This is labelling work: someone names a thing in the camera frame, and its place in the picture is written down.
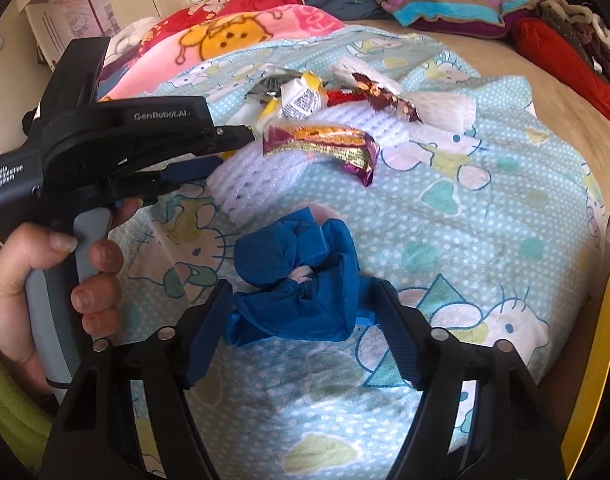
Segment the hand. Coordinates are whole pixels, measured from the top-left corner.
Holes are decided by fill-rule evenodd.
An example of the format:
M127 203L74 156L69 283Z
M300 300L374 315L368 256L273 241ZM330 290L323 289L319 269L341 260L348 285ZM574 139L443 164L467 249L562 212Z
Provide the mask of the hand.
M114 212L112 228L127 222L141 205L141 200L124 200ZM51 269L64 261L76 244L74 237L26 223L0 249L0 359L19 386L34 398L53 392L32 339L24 282L32 269ZM122 252L114 242L99 240L92 245L89 259L101 273L77 286L71 302L83 315L83 328L88 334L111 335L120 329L115 305L121 295L116 274L122 268Z

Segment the striped pillow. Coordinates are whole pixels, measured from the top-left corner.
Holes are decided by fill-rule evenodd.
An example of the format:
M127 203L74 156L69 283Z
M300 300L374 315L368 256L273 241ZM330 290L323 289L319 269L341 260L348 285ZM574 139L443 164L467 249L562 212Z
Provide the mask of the striped pillow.
M502 38L520 18L536 13L537 0L380 0L401 25L477 38Z

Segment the crumpled blue fabric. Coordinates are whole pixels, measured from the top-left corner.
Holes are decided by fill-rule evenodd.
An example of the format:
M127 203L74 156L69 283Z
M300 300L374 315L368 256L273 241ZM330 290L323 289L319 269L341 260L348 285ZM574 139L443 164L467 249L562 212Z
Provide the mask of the crumpled blue fabric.
M368 289L354 241L345 223L328 219L319 226L309 208L291 213L234 247L240 277L258 287L237 292L224 338L242 346L269 336L308 341L343 341L356 323L373 324ZM300 266L312 268L311 280L289 278Z

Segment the light blue blanket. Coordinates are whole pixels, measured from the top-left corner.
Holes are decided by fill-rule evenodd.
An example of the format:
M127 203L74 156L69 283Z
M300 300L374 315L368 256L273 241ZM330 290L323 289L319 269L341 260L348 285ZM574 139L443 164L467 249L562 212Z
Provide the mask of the light blue blanket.
M303 205L331 211L347 223L364 273L390 280L403 304L462 340L509 339L540 379L594 279L605 211L584 160L534 116L524 78L481 78L431 38L351 26L227 54L155 94L207 95L214 122L223 124L269 67L332 80L330 66L347 55L397 79L405 91L473 97L475 126L384 150L368 188L338 164L314 164L243 232ZM112 237L126 257L122 339L175 323L205 300L217 278L249 288L231 261L239 235L204 183L163 197L116 230ZM235 349L221 343L207 377L188 394L224 480L383 479L419 398L377 327L357 328L342 343L271 338ZM474 384L464 384L461 400L455 446L467 438ZM134 406L146 417L142 395ZM154 447L144 444L144 452L159 468Z

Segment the polka dot pattern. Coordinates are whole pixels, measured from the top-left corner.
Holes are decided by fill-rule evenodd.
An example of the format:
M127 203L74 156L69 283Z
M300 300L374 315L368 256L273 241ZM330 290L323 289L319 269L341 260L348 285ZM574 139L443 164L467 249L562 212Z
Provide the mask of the polka dot pattern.
M525 109L532 93L524 78L480 78L431 38L352 26L323 38L272 41L229 54L231 63L221 68L218 59L212 60L208 80L165 83L155 94L213 96L216 89L210 110L214 122L223 124L267 67L310 70L333 85L330 66L373 38L390 40L389 45L361 54L362 59L397 79L405 91L459 92L476 100L476 127L468 135L480 139L481 145L471 154L472 164L490 172L490 183L467 190L424 164L395 171L381 161L373 184L365 188L334 162L314 164L287 197L242 232L257 230L300 204L316 203L347 223L361 272L390 280L399 290L428 288L442 274L483 315L511 294L525 298L549 325L547 345L537 349L529 362L530 371L540 379L550 356L559 353L580 298L588 291L592 279L588 269L596 266L587 260L597 261L600 252L586 218L584 161L552 132L540 146L530 142L525 128L547 130ZM119 341L143 339L157 327L175 323L189 306L187 297L173 300L162 286L127 277L139 241L152 232L152 218L168 200L161 198L158 205L140 211L112 233L126 262L120 274L126 330ZM240 235L221 211L210 227L223 233L227 246ZM584 266L581 254L587 255ZM161 253L161 261L166 258ZM249 290L231 260L223 261L219 277L230 280L235 290ZM504 328L507 333L519 329L515 323ZM205 385L203 397L194 390L187 394L221 478L288 478L286 470L300 466L295 465L294 454L311 442L321 442L321 435L344 450L347 460L327 457L327 462L308 462L303 466L307 478L386 478L420 394L406 385L370 387L375 382L368 381L372 371L357 358L364 331L357 328L341 343L270 338L236 349L221 343L213 361L219 380L210 383L210 388L220 390L210 390L206 397ZM461 394L461 402L472 402L474 390L468 391ZM146 416L144 394L137 384L134 399L138 416ZM466 440L471 416L471 411L460 413L453 446Z

